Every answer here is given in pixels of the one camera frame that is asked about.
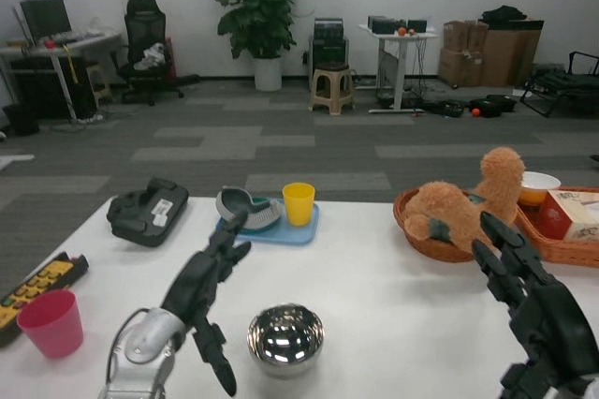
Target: stuffed animal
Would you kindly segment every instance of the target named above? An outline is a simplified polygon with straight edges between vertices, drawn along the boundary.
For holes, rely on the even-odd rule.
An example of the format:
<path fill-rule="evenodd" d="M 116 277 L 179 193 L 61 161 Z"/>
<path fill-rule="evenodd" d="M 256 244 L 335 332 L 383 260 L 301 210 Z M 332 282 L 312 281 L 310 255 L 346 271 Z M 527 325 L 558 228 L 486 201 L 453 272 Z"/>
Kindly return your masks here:
<path fill-rule="evenodd" d="M 470 253 L 475 239 L 491 245 L 480 228 L 480 214 L 489 212 L 511 224 L 524 170 L 515 151 L 497 148 L 483 158 L 483 181 L 474 194 L 467 196 L 446 182 L 421 186 L 405 206 L 405 230 L 417 240 L 433 238 Z"/>

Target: potted plant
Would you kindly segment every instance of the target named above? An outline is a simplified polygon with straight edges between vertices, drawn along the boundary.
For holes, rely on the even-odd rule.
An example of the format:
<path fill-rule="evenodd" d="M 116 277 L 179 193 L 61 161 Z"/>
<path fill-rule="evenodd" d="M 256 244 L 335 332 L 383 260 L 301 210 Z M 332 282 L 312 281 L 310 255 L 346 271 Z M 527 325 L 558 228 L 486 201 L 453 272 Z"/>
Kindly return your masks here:
<path fill-rule="evenodd" d="M 218 35 L 230 35 L 231 53 L 237 59 L 247 50 L 254 57 L 256 89 L 281 88 L 281 50 L 294 41 L 291 6 L 294 0 L 216 0 L 229 11 L 218 23 Z"/>

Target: trash bin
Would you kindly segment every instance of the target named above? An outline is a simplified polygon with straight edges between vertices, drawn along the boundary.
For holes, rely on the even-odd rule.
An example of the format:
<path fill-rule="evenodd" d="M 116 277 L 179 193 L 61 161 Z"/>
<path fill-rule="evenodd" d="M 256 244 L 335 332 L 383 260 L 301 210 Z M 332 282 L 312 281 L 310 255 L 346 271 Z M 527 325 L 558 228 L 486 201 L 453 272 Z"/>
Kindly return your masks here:
<path fill-rule="evenodd" d="M 33 135 L 39 132 L 37 118 L 27 106 L 11 104 L 2 108 L 10 121 L 10 126 L 15 134 L 20 136 Z"/>

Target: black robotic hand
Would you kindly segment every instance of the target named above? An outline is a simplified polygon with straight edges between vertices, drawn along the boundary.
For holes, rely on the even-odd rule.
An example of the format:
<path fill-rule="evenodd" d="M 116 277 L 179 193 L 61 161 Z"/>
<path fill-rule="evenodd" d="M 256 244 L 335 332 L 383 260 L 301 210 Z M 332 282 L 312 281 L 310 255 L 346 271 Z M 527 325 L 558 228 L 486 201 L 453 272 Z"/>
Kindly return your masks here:
<path fill-rule="evenodd" d="M 247 220 L 247 213 L 237 215 L 217 230 L 208 247 L 196 253 L 183 267 L 170 287 L 161 308 L 176 315 L 187 329 L 194 328 L 194 340 L 205 363 L 209 363 L 225 391 L 235 395 L 237 383 L 233 370 L 223 355 L 226 342 L 216 324 L 206 318 L 216 297 L 216 287 L 233 272 L 233 267 L 250 251 L 250 243 L 235 247 L 235 238 Z M 175 342 L 178 350 L 183 342 Z"/>
<path fill-rule="evenodd" d="M 475 241 L 476 262 L 495 299 L 507 304 L 510 329 L 529 356 L 504 375 L 501 397 L 543 399 L 551 387 L 582 397 L 599 377 L 599 350 L 572 293 L 545 271 L 526 237 L 488 213 L 481 215 L 481 227 L 502 255 L 498 259 Z"/>

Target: pink cup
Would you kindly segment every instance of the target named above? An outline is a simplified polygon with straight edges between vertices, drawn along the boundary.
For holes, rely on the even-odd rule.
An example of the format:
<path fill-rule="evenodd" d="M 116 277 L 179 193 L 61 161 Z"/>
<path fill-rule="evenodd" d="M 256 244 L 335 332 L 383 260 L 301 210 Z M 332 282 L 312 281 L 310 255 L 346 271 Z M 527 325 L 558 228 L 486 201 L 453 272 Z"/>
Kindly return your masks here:
<path fill-rule="evenodd" d="M 39 296 L 23 308 L 17 324 L 49 359 L 72 354 L 83 342 L 77 298 L 68 289 Z"/>

